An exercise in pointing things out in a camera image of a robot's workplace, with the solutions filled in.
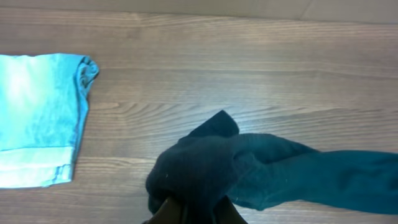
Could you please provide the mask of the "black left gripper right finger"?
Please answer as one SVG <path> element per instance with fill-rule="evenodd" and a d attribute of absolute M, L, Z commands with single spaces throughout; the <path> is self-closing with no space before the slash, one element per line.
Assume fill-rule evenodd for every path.
<path fill-rule="evenodd" d="M 216 224 L 248 224 L 228 197 L 223 197 L 214 209 Z"/>

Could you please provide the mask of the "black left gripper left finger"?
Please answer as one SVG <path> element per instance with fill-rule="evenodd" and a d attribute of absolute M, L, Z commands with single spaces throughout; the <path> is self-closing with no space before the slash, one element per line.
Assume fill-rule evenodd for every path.
<path fill-rule="evenodd" d="M 164 201 L 157 212 L 142 224 L 186 224 L 187 208 L 173 197 Z"/>

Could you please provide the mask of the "black t-shirt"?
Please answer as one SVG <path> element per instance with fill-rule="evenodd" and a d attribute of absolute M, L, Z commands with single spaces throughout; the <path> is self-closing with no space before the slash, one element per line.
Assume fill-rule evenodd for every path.
<path fill-rule="evenodd" d="M 173 197 L 195 221 L 224 197 L 264 210 L 295 200 L 361 212 L 397 213 L 397 155 L 321 152 L 272 134 L 242 134 L 220 111 L 156 160 L 146 179 L 152 213 Z"/>

